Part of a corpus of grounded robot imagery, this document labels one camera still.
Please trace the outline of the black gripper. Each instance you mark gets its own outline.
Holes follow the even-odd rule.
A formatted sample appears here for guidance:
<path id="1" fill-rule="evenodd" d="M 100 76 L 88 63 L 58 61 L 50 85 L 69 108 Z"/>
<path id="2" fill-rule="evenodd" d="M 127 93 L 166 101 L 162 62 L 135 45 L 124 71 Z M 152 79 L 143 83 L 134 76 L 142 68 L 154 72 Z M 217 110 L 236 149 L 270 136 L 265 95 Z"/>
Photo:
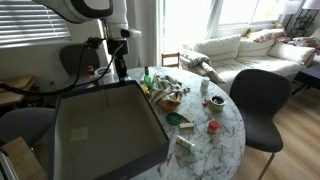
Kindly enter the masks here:
<path id="1" fill-rule="evenodd" d="M 107 49 L 108 49 L 108 53 L 112 56 L 114 60 L 119 81 L 124 82 L 127 74 L 127 66 L 123 56 L 128 53 L 127 41 L 108 39 Z"/>

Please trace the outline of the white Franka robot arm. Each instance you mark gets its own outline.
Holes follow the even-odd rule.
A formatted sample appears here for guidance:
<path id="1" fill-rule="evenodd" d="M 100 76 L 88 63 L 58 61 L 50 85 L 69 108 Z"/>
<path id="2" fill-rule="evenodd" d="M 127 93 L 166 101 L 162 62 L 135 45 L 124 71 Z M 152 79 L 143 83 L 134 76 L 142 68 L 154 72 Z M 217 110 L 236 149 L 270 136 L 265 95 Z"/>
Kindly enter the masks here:
<path id="1" fill-rule="evenodd" d="M 100 20 L 105 28 L 108 52 L 113 55 L 116 72 L 124 81 L 127 67 L 123 56 L 129 51 L 128 38 L 141 37 L 139 30 L 129 27 L 126 0 L 33 0 L 57 13 L 63 19 L 80 24 Z"/>

